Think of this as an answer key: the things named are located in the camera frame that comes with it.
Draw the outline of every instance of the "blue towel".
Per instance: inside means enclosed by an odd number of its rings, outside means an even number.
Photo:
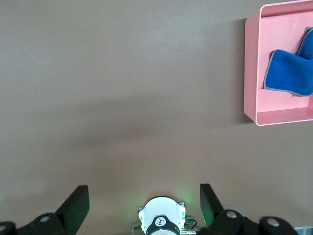
[[[298,96],[313,93],[313,27],[307,27],[296,54],[275,50],[269,60],[264,88]]]

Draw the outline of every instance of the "cable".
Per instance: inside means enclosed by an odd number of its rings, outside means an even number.
[[[141,225],[138,225],[132,229],[132,235],[135,235],[135,230],[141,230]]]
[[[191,227],[191,229],[194,229],[194,228],[196,227],[197,223],[198,223],[195,219],[185,219],[185,220],[186,220],[186,223],[195,223],[195,224]]]

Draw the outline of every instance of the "screw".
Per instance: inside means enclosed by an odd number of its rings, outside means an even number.
[[[44,217],[42,217],[39,221],[42,222],[42,223],[44,223],[44,222],[46,222],[46,221],[48,221],[48,220],[49,220],[49,216],[44,216]]]
[[[229,218],[232,218],[232,219],[235,219],[235,218],[237,218],[237,215],[236,215],[236,213],[235,212],[233,212],[233,211],[227,211],[227,216],[229,217]]]
[[[274,227],[278,227],[279,226],[279,223],[276,219],[274,218],[268,218],[268,224],[270,224],[271,226],[274,226]]]

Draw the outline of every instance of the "black bracket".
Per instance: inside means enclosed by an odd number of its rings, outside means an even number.
[[[278,217],[262,217],[257,224],[233,210],[224,210],[210,184],[200,185],[201,211],[207,225],[198,235],[298,235]]]
[[[19,229],[13,222],[0,222],[0,235],[75,235],[88,212],[88,186],[78,186],[55,213],[42,214]]]

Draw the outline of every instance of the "pink plastic bin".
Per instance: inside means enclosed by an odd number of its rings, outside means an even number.
[[[263,88],[271,53],[295,53],[313,26],[313,0],[268,4],[246,20],[244,113],[258,126],[313,120],[313,96]]]

